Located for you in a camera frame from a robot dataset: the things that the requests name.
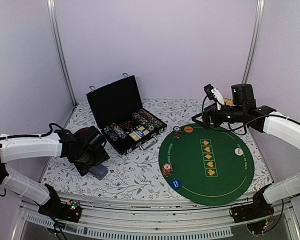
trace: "leaf pattern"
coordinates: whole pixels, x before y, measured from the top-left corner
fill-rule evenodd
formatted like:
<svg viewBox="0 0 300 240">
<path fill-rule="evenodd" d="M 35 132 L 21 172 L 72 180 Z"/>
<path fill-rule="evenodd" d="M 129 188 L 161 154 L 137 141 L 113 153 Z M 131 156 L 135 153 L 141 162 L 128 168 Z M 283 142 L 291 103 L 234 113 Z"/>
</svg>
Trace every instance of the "leaf pattern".
<svg viewBox="0 0 300 240">
<path fill-rule="evenodd" d="M 167 129 L 158 136 L 158 142 L 146 150 L 136 149 L 126 156 L 119 155 L 107 143 L 105 150 L 110 159 L 103 163 L 109 170 L 102 179 L 92 174 L 80 176 L 66 158 L 52 157 L 43 175 L 42 183 L 53 186 L 57 191 L 80 194 L 96 198 L 127 200 L 184 200 L 174 191 L 161 174 L 158 164 L 160 145 L 175 126 L 193 123 L 191 117 L 200 112 L 202 100 L 196 99 L 145 99 L 143 107 L 167 123 Z M 72 115 L 67 129 L 73 133 L 81 128 L 97 127 L 87 101 L 81 101 Z M 250 149 L 254 160 L 254 178 L 246 193 L 254 193 L 270 184 L 272 179 L 250 131 L 239 136 Z"/>
</svg>

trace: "yellow card symbol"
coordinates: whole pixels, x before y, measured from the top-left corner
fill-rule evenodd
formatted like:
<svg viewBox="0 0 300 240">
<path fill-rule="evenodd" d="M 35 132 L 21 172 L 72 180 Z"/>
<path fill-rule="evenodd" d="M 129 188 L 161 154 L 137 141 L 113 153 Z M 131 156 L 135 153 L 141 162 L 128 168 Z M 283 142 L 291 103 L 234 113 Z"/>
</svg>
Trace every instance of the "yellow card symbol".
<svg viewBox="0 0 300 240">
<path fill-rule="evenodd" d="M 206 159 L 212 158 L 212 156 L 211 156 L 210 154 L 207 154 L 207 155 L 205 155 L 204 157 L 205 157 Z"/>
<path fill-rule="evenodd" d="M 210 161 L 207 163 L 207 165 L 210 167 L 210 168 L 213 168 L 214 167 L 214 162 L 213 161 Z"/>
<path fill-rule="evenodd" d="M 211 170 L 211 169 L 209 169 L 209 171 L 208 171 L 208 174 L 210 175 L 210 176 L 213 176 L 213 175 L 215 175 L 215 171 L 213 171 L 213 170 Z"/>
</svg>

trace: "round poker mat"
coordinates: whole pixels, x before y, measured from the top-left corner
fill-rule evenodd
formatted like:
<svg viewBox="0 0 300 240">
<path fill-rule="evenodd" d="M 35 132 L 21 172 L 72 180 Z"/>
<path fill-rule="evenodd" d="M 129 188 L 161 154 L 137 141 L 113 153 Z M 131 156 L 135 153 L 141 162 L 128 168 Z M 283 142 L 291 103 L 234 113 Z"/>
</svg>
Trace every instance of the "round poker mat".
<svg viewBox="0 0 300 240">
<path fill-rule="evenodd" d="M 193 131 L 186 133 L 185 127 Z M 205 130 L 196 123 L 182 126 L 181 134 L 180 139 L 173 132 L 167 135 L 159 151 L 160 170 L 163 164 L 172 164 L 172 175 L 164 178 L 180 195 L 215 206 L 237 199 L 249 188 L 254 161 L 238 136 Z"/>
</svg>

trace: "robotic arm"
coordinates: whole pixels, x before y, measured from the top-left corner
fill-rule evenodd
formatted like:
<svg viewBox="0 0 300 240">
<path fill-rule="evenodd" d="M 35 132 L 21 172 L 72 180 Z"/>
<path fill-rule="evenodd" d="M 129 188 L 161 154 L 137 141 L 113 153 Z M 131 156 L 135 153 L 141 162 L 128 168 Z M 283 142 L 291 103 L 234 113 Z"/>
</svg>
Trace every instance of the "robotic arm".
<svg viewBox="0 0 300 240">
<path fill-rule="evenodd" d="M 256 107 L 253 88 L 250 84 L 231 86 L 234 106 L 225 105 L 222 102 L 221 93 L 211 84 L 203 89 L 207 97 L 215 103 L 206 107 L 202 113 L 193 116 L 192 120 L 205 129 L 213 130 L 222 123 L 243 123 L 244 126 L 275 136 L 300 150 L 300 123 L 269 106 Z M 276 201 L 299 195 L 300 173 L 261 188 L 253 196 L 253 203 L 250 206 L 233 207 L 231 211 L 234 221 L 247 221 L 252 219 L 252 216 L 257 218 L 267 216 L 269 212 L 273 213 L 272 204 Z"/>
<path fill-rule="evenodd" d="M 38 205 L 39 213 L 55 219 L 78 222 L 81 216 L 79 202 L 61 200 L 48 184 L 29 179 L 9 165 L 9 161 L 35 157 L 67 158 L 84 176 L 90 168 L 100 165 L 109 159 L 103 145 L 106 139 L 94 127 L 83 128 L 76 133 L 66 129 L 53 130 L 38 135 L 7 135 L 0 134 L 0 188 L 25 196 Z"/>
</svg>

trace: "poker chip case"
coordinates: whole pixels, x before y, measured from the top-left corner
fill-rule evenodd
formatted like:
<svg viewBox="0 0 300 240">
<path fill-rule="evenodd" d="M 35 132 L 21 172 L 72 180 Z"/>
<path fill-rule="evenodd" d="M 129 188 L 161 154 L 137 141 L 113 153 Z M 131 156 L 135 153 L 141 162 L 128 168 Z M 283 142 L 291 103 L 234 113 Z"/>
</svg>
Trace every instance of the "poker chip case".
<svg viewBox="0 0 300 240">
<path fill-rule="evenodd" d="M 157 135 L 162 133 L 167 124 L 157 118 L 154 114 L 143 108 L 137 81 L 134 75 L 112 82 L 108 85 L 96 89 L 90 86 L 91 91 L 86 94 L 95 122 L 107 141 L 115 148 L 120 155 L 126 155 L 136 148 L 145 150 L 157 142 Z M 113 123 L 119 126 L 125 126 L 127 131 L 134 133 L 133 129 L 141 129 L 141 125 L 135 118 L 134 113 L 140 111 L 146 112 L 156 121 L 159 126 L 153 130 L 145 129 L 146 135 L 140 138 L 133 138 L 128 135 L 125 139 L 118 138 L 114 141 L 104 129 L 110 127 Z"/>
</svg>

